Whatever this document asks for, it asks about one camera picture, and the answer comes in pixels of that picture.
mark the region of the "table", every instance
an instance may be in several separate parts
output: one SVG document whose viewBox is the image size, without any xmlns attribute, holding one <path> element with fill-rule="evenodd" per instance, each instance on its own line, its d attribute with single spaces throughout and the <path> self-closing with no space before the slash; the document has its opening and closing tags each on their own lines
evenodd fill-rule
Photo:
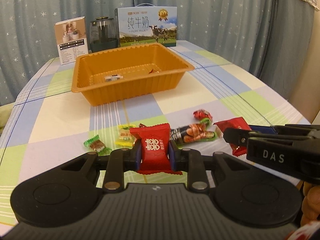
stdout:
<svg viewBox="0 0 320 240">
<path fill-rule="evenodd" d="M 53 58 L 36 73 L 18 95 L 0 138 L 0 235 L 17 223 L 10 207 L 10 193 L 17 184 L 87 152 L 83 142 L 97 133 L 116 149 L 119 124 L 169 122 L 179 127 L 193 123 L 193 111 L 200 108 L 209 111 L 214 122 L 243 116 L 255 125 L 309 124 L 279 94 L 222 57 L 187 41 L 178 41 L 170 49 L 195 66 L 176 89 L 102 106 L 90 106 L 82 94 L 71 92 L 74 63 L 60 65 L 59 58 Z M 232 153 L 223 139 L 190 147 L 203 155 Z M 186 182 L 187 175 L 145 176 L 128 171 L 124 179 L 126 183 L 177 183 Z"/>
</svg>

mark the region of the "cardboard box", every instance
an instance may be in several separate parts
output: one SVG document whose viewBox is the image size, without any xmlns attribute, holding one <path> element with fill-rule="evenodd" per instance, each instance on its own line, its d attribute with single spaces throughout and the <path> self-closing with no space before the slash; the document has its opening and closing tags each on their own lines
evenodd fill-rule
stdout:
<svg viewBox="0 0 320 240">
<path fill-rule="evenodd" d="M 58 22 L 54 25 L 61 65 L 75 62 L 88 54 L 84 17 Z"/>
<path fill-rule="evenodd" d="M 141 6 L 118 8 L 115 16 L 119 28 L 120 46 L 158 42 L 176 46 L 177 8 Z"/>
</svg>

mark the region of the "basket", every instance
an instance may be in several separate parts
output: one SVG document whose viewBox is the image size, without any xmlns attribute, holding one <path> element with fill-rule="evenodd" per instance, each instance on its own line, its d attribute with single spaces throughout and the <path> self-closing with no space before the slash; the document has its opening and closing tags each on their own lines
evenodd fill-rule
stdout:
<svg viewBox="0 0 320 240">
<path fill-rule="evenodd" d="M 71 91 L 92 106 L 173 89 L 194 67 L 158 43 L 99 51 L 76 59 Z M 105 77 L 120 75 L 106 82 Z"/>
</svg>

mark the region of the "cow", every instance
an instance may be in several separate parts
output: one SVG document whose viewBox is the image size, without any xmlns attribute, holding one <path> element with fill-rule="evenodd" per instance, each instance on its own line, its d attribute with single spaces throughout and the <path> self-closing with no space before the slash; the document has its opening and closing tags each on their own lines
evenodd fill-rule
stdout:
<svg viewBox="0 0 320 240">
<path fill-rule="evenodd" d="M 163 38 L 163 42 L 168 40 L 168 29 L 162 29 L 162 28 L 157 28 L 157 25 L 151 25 L 149 26 L 152 30 L 153 37 L 156 39 L 156 42 L 158 42 L 159 37 Z"/>
</svg>

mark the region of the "finger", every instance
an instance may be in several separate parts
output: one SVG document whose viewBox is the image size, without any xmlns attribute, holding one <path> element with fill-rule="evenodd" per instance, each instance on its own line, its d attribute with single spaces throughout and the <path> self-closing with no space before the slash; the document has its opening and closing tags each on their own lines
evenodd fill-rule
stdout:
<svg viewBox="0 0 320 240">
<path fill-rule="evenodd" d="M 304 196 L 308 195 L 308 192 L 312 187 L 313 187 L 313 185 L 308 183 L 308 182 L 304 182 L 303 183 L 303 194 L 304 194 Z"/>
<path fill-rule="evenodd" d="M 302 202 L 301 210 L 303 214 L 310 220 L 317 220 L 319 213 L 315 212 L 309 205 L 305 197 Z"/>
<path fill-rule="evenodd" d="M 312 187 L 307 194 L 308 205 L 320 213 L 320 186 Z"/>
<path fill-rule="evenodd" d="M 300 225 L 303 227 L 304 225 L 306 225 L 307 223 L 309 223 L 311 220 L 309 218 L 307 218 L 304 214 L 302 215 L 301 218 L 301 222 Z"/>
</svg>

